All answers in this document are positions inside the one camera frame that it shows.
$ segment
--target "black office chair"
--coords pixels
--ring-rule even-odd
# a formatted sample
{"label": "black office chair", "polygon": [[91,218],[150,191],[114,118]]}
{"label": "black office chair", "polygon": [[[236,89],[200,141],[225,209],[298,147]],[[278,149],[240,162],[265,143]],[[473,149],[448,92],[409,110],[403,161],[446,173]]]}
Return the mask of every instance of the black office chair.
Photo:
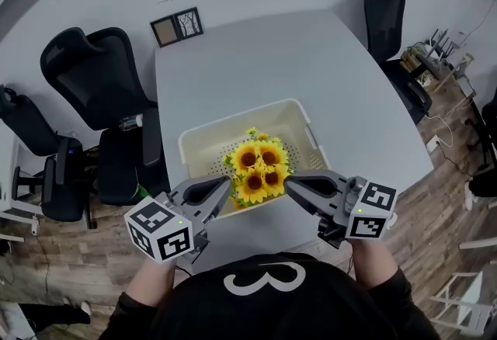
{"label": "black office chair", "polygon": [[[98,189],[103,203],[134,205],[138,186],[151,195],[168,192],[157,103],[141,88],[127,34],[106,28],[85,36],[79,28],[59,33],[40,59],[48,83],[100,137]],[[143,114],[143,127],[121,131],[120,121]]]}
{"label": "black office chair", "polygon": [[387,75],[395,91],[418,123],[429,111],[432,100],[425,89],[401,65],[391,60],[402,42],[405,0],[364,0],[368,51]]}
{"label": "black office chair", "polygon": [[492,157],[492,163],[494,168],[497,168],[497,157],[492,148],[492,144],[497,148],[497,91],[495,92],[494,98],[491,102],[487,103],[481,109],[481,115],[478,111],[477,106],[474,102],[471,103],[474,115],[477,119],[475,123],[473,120],[466,120],[467,125],[473,126],[478,134],[478,141],[474,144],[470,144],[467,148],[470,151],[474,151],[479,144],[481,144],[481,149],[483,153],[483,165],[478,168],[481,172],[489,167],[487,154],[490,152]]}
{"label": "black office chair", "polygon": [[12,199],[18,199],[19,186],[29,186],[31,193],[35,193],[35,186],[42,186],[43,215],[57,221],[79,221],[85,212],[88,228],[96,228],[89,208],[94,178],[85,172],[81,143],[56,135],[29,97],[17,95],[3,85],[0,85],[0,119],[35,155],[52,155],[45,161],[43,177],[22,177],[20,167],[16,167]]}

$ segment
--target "power strip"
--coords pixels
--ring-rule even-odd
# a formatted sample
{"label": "power strip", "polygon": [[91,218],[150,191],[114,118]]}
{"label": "power strip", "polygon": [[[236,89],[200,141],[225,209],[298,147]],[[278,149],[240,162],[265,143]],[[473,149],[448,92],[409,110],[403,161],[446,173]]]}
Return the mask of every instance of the power strip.
{"label": "power strip", "polygon": [[428,150],[428,152],[431,154],[432,152],[435,151],[435,148],[437,148],[439,145],[440,145],[440,139],[435,134],[435,136],[433,136],[431,140],[428,141],[428,143],[426,144],[426,150]]}

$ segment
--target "water bottle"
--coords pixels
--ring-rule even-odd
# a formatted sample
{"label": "water bottle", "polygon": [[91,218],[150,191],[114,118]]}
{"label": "water bottle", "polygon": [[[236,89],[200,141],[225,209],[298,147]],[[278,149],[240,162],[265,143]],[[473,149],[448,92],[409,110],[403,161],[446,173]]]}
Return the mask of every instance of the water bottle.
{"label": "water bottle", "polygon": [[136,129],[137,127],[142,127],[142,126],[143,126],[143,114],[138,114],[123,118],[121,120],[121,123],[119,124],[119,128],[123,132],[127,132],[128,130]]}

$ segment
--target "framed picture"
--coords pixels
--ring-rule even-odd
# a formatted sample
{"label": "framed picture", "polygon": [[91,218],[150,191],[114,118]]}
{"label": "framed picture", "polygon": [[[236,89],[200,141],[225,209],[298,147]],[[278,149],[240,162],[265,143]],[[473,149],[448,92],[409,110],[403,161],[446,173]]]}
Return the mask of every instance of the framed picture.
{"label": "framed picture", "polygon": [[203,34],[199,12],[191,8],[150,23],[160,47]]}
{"label": "framed picture", "polygon": [[174,16],[162,17],[150,23],[160,47],[179,41]]}
{"label": "framed picture", "polygon": [[181,40],[203,34],[199,12],[196,8],[177,12],[173,14],[173,16],[175,18],[176,28],[179,31],[179,38]]}

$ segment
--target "desk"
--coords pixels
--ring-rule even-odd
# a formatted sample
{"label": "desk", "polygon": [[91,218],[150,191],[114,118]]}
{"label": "desk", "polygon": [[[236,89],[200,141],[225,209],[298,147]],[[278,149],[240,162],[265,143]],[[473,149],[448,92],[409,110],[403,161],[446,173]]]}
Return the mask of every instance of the desk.
{"label": "desk", "polygon": [[[387,77],[328,10],[208,29],[157,49],[155,76],[172,188],[188,178],[178,148],[183,131],[289,97],[304,106],[318,143],[340,174],[374,178],[404,191],[433,169]],[[317,219],[288,197],[280,201],[211,221],[211,243],[195,271],[315,239]]]}
{"label": "desk", "polygon": [[[12,175],[17,162],[19,141],[15,134],[2,121],[0,121],[0,145],[2,146],[2,148],[0,148],[0,218],[31,224],[31,232],[36,234],[38,220],[19,217],[11,213],[5,213],[7,210],[16,208],[18,210],[24,210],[33,214],[42,214],[41,208],[38,206],[12,200]],[[4,234],[0,234],[0,239],[8,241],[23,241],[23,238]]]}

